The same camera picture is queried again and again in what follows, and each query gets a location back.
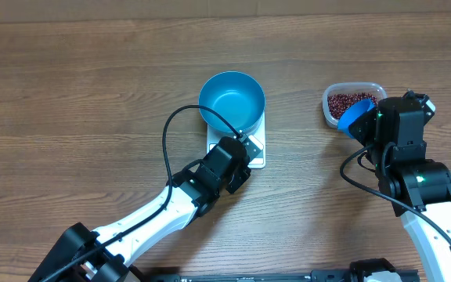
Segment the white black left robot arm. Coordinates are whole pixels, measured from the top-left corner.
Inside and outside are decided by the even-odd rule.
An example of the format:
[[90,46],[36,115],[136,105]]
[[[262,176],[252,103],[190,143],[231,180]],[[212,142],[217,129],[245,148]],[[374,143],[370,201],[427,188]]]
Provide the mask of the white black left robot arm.
[[172,176],[151,202],[123,219],[89,230],[78,222],[65,230],[33,281],[125,281],[130,267],[167,235],[209,212],[221,190],[235,193],[250,177],[250,162],[265,149],[253,135],[222,137],[202,159]]

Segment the blue plastic scoop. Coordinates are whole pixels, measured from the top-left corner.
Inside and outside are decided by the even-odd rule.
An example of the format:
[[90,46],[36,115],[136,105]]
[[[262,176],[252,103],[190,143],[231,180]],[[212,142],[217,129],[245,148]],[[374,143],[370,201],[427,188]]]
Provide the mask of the blue plastic scoop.
[[349,131],[349,126],[363,114],[375,107],[372,99],[364,99],[350,106],[341,116],[337,123],[337,129],[342,131],[347,137],[353,139]]

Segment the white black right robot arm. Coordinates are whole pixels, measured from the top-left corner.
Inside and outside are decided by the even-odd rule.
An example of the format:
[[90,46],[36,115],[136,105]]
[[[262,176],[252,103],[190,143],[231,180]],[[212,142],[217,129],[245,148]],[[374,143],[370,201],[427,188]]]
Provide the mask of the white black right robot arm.
[[451,281],[451,172],[426,157],[424,141],[424,127],[434,116],[428,95],[409,90],[401,97],[355,103],[337,127],[362,144],[352,156],[370,161],[378,180],[377,189],[350,184],[391,202],[427,279]]

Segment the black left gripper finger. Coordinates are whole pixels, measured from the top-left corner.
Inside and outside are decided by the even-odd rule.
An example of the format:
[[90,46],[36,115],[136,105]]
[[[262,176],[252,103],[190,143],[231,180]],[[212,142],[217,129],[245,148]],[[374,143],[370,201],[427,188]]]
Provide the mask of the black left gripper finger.
[[246,136],[243,145],[247,151],[250,165],[263,165],[265,163],[264,145],[254,135]]
[[241,165],[234,173],[228,186],[225,188],[230,194],[234,194],[251,176],[251,169],[247,165]]

